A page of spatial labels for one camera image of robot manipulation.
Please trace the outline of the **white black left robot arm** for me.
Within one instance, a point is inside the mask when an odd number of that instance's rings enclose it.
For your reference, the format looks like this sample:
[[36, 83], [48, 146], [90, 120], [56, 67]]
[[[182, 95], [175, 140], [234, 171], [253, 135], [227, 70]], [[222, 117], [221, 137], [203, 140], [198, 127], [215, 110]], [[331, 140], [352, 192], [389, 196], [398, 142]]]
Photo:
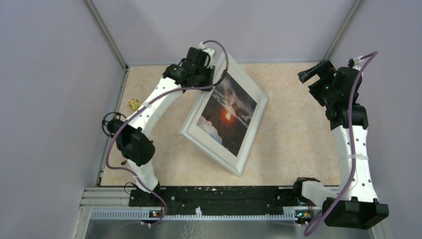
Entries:
[[135, 113], [125, 121], [113, 119], [108, 126], [117, 133], [116, 146], [129, 162], [137, 186], [142, 190], [140, 198], [148, 206], [157, 204], [160, 198], [155, 189], [159, 182], [152, 165], [156, 148], [149, 136], [163, 113], [186, 90], [213, 88], [214, 54], [213, 48], [191, 47], [178, 64], [166, 68], [158, 85]]

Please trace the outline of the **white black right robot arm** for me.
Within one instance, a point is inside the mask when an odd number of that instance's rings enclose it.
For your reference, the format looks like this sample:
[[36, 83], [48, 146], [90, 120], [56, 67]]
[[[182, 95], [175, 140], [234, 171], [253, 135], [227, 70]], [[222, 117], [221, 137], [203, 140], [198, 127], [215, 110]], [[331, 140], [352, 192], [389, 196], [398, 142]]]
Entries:
[[360, 65], [350, 60], [348, 66], [335, 68], [328, 60], [298, 73], [304, 83], [313, 76], [310, 94], [325, 107], [325, 115], [337, 145], [340, 186], [331, 191], [315, 178], [299, 177], [292, 199], [298, 205], [308, 201], [320, 208], [320, 217], [329, 227], [368, 230], [389, 215], [374, 190], [369, 169], [366, 138], [366, 109], [357, 103], [362, 82]]

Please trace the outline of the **white picture frame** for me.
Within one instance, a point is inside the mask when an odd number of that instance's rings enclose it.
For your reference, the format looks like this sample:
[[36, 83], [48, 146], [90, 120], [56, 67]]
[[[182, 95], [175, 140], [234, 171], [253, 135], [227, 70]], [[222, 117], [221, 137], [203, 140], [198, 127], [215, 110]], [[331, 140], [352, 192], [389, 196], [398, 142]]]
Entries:
[[220, 79], [224, 69], [257, 103], [239, 154], [234, 156], [196, 125], [214, 88], [200, 93], [180, 133], [226, 170], [241, 176], [269, 97], [230, 55], [221, 54], [215, 66], [215, 81]]

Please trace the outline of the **black microphone on tripod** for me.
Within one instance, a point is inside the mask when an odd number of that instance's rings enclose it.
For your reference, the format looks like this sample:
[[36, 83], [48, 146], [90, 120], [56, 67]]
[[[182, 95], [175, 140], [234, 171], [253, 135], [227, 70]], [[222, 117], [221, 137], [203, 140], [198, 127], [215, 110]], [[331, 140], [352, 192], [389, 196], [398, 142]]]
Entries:
[[110, 112], [106, 114], [101, 122], [103, 133], [107, 137], [114, 137], [116, 130], [113, 129], [113, 126], [116, 121], [122, 121], [122, 118], [127, 119], [127, 117], [120, 112]]

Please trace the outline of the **yellow small block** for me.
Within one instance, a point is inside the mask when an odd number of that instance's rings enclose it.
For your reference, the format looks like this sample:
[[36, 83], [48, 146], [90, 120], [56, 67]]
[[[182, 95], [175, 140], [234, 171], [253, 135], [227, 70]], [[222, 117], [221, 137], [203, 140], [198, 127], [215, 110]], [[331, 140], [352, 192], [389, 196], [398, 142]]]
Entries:
[[138, 99], [132, 99], [128, 102], [128, 105], [133, 111], [136, 111], [140, 108], [141, 102]]

